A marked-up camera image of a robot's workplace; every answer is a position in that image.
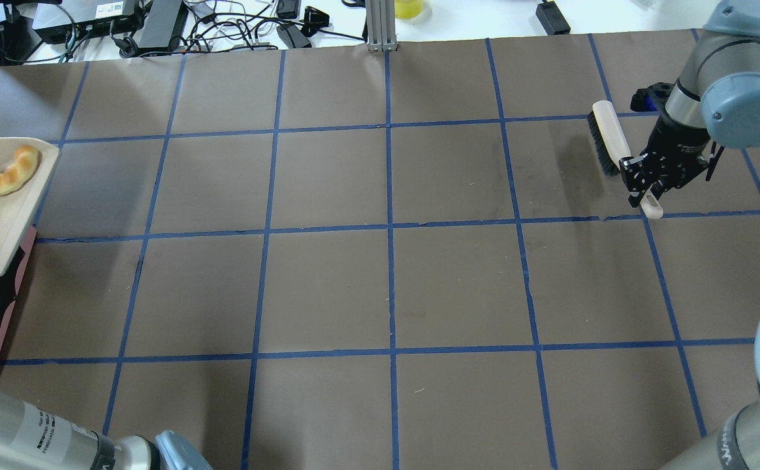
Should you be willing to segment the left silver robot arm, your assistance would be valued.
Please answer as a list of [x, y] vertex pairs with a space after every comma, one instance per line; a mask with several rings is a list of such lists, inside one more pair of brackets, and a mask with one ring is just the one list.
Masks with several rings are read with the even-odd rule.
[[0, 391], [0, 469], [211, 469], [182, 435], [112, 439]]

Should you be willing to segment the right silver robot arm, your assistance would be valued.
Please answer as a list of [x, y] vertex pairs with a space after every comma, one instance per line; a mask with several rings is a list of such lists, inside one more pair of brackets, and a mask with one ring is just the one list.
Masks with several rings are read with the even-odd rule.
[[[637, 90], [631, 107], [649, 104], [658, 119], [637, 155], [601, 131], [606, 160], [627, 187], [628, 202], [655, 216], [658, 200], [702, 173], [711, 176], [718, 151], [760, 147], [760, 1], [721, 1], [703, 26], [676, 82]], [[758, 399], [718, 430], [665, 464], [667, 469], [760, 469], [760, 321], [754, 341]]]

